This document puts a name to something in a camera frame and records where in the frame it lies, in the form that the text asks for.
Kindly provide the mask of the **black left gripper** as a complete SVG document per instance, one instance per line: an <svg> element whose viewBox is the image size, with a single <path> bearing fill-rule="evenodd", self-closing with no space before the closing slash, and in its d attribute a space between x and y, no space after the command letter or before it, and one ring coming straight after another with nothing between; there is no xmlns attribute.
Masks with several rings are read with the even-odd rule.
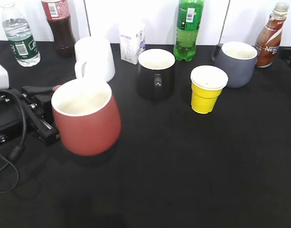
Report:
<svg viewBox="0 0 291 228"><path fill-rule="evenodd" d="M59 140L59 131L54 125L51 106L53 87L24 86L11 89L24 109L27 132L50 146ZM0 95L0 135L11 140L22 134L22 117L19 106L9 95Z"/></svg>

